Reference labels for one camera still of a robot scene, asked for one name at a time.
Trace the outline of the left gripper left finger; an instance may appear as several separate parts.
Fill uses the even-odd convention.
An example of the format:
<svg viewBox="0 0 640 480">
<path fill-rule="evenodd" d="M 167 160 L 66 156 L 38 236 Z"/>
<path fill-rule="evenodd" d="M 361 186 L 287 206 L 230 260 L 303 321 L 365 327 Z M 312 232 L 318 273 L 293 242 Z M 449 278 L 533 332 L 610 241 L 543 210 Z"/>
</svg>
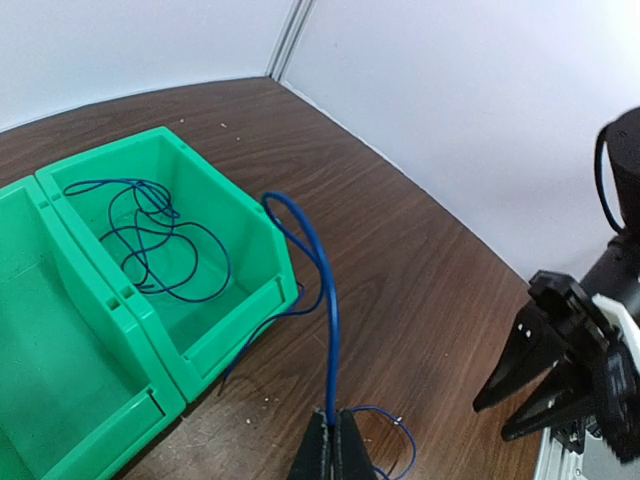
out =
<svg viewBox="0 0 640 480">
<path fill-rule="evenodd" d="M 316 409 L 307 425 L 289 471 L 289 480 L 331 478 L 331 428 L 327 415 Z"/>
</svg>

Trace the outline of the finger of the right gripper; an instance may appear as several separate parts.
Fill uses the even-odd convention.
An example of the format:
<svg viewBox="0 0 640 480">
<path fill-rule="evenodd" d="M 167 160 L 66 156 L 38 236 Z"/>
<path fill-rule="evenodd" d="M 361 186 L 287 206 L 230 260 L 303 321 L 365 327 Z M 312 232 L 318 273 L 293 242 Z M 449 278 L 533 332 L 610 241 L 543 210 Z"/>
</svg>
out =
<svg viewBox="0 0 640 480">
<path fill-rule="evenodd" d="M 565 354 L 567 343 L 550 320 L 536 304 L 519 310 L 495 369 L 473 401 L 476 412 L 518 392 Z"/>
<path fill-rule="evenodd" d="M 558 362 L 501 430 L 513 441 L 545 428 L 563 428 L 593 415 L 591 372 L 566 360 Z"/>
</svg>

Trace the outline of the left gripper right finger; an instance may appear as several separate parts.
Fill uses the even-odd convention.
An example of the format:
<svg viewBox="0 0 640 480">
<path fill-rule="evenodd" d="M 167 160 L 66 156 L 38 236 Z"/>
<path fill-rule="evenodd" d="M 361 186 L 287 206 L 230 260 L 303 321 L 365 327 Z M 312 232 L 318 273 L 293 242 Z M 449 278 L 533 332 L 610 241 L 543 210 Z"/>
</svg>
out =
<svg viewBox="0 0 640 480">
<path fill-rule="evenodd" d="M 376 480 L 377 475 L 354 415 L 343 409 L 333 431 L 333 470 L 338 480 Z"/>
</svg>

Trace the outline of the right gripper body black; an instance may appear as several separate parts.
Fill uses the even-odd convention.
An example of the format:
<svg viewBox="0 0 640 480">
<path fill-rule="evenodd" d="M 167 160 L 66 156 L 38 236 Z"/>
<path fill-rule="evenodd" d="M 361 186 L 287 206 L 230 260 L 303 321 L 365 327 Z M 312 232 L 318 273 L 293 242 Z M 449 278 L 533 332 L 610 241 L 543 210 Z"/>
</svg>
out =
<svg viewBox="0 0 640 480">
<path fill-rule="evenodd" d="M 639 373 L 620 330 L 592 302 L 597 294 L 616 300 L 638 324 L 637 277 L 601 270 L 576 282 L 566 274 L 540 271 L 530 284 L 534 304 L 550 316 L 551 325 L 567 343 L 565 354 L 552 368 L 566 360 L 591 372 L 594 412 L 579 422 L 594 419 L 602 439 L 620 462 L 638 459 Z"/>
</svg>

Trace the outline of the green bin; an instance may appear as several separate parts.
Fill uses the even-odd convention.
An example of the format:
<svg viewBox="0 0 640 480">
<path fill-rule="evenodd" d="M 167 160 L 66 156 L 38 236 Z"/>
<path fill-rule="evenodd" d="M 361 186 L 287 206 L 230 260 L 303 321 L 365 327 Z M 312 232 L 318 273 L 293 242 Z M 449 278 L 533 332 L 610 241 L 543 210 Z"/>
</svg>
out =
<svg viewBox="0 0 640 480">
<path fill-rule="evenodd" d="M 187 401 L 297 297 L 286 241 L 263 207 L 165 127 L 36 178 Z"/>
<path fill-rule="evenodd" d="M 33 177 L 1 191 L 1 475 L 108 479 L 185 401 Z"/>
</svg>

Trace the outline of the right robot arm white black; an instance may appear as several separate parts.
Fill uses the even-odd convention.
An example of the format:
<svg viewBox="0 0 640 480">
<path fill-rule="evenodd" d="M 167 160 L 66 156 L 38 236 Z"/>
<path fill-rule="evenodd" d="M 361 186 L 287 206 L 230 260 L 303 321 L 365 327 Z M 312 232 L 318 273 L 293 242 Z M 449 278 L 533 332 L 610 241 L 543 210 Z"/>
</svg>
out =
<svg viewBox="0 0 640 480">
<path fill-rule="evenodd" d="M 510 442 L 549 429 L 580 451 L 594 429 L 621 464 L 639 457 L 639 111 L 599 131 L 594 177 L 614 237 L 581 280 L 540 270 L 472 406 L 542 381 L 501 428 Z"/>
</svg>

